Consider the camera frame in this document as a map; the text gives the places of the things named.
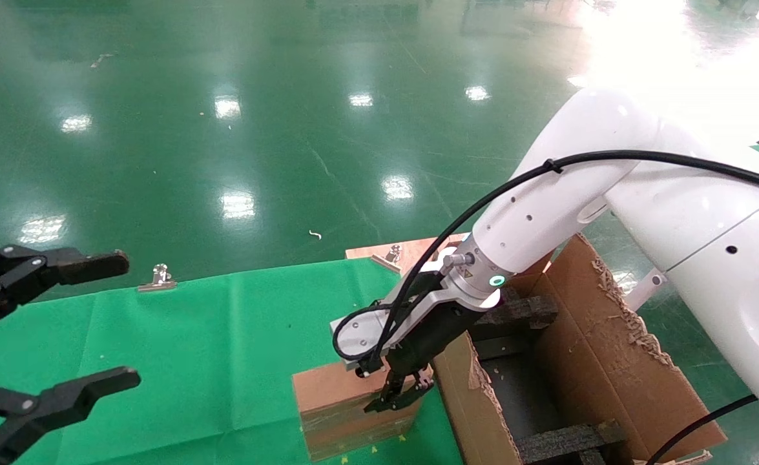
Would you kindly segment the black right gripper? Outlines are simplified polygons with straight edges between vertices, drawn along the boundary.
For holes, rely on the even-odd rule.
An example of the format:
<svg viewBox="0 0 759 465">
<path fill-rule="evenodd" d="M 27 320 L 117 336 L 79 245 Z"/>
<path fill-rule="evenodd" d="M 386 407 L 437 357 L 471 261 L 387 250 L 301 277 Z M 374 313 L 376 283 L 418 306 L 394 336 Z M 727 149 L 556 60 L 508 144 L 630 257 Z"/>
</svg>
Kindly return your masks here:
<svg viewBox="0 0 759 465">
<path fill-rule="evenodd" d="M 365 414 L 403 410 L 420 400 L 433 388 L 433 378 L 416 372 L 474 323 L 475 311 L 458 300 L 418 302 L 388 341 L 387 378 L 379 397 L 364 407 Z M 412 374 L 411 387 L 403 389 Z"/>
</svg>

